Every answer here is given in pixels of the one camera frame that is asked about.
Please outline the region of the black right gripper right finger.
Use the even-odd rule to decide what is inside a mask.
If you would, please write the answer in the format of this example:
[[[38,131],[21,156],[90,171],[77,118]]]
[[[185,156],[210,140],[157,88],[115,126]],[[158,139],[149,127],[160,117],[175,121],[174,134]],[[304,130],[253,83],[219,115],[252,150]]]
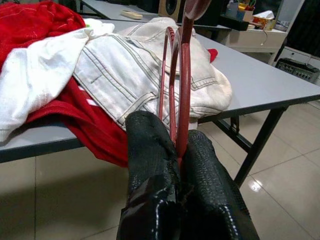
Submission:
[[[184,179],[193,188],[186,202],[182,240],[260,238],[238,186],[203,132],[189,131],[182,166]]]

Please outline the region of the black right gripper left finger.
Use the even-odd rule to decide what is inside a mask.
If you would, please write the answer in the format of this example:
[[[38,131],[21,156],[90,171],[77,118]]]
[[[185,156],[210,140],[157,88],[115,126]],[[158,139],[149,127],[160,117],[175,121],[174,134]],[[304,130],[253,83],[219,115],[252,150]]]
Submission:
[[[177,240],[181,232],[177,154],[169,133],[151,112],[125,120],[128,138],[128,199],[118,240]]]

